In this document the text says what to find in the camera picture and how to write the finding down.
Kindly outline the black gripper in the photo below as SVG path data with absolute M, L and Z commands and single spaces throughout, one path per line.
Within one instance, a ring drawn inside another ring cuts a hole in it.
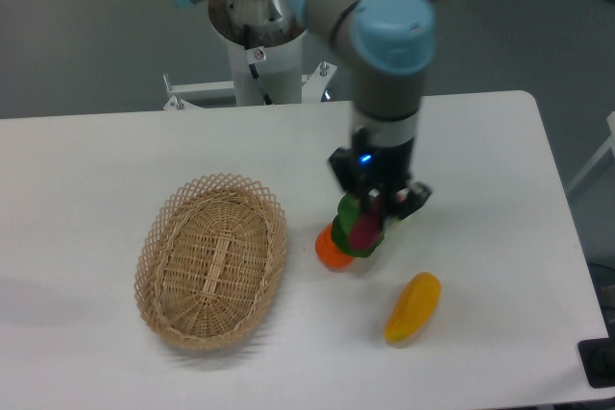
M 351 149 L 338 147 L 328 163 L 340 186 L 358 202 L 361 212 L 369 209 L 368 192 L 385 196 L 387 219 L 403 221 L 422 208 L 431 196 L 431 188 L 410 179 L 410 160 L 414 140 L 397 146 L 376 146 L 366 128 L 354 132 Z

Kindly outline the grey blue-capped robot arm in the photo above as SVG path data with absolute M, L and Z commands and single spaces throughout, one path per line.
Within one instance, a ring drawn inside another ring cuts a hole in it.
M 226 42 L 236 102 L 296 103 L 302 39 L 313 34 L 353 72 L 351 145 L 330 166 L 341 188 L 379 224 L 421 208 L 430 189 L 410 174 L 438 0 L 173 0 L 206 3 Z

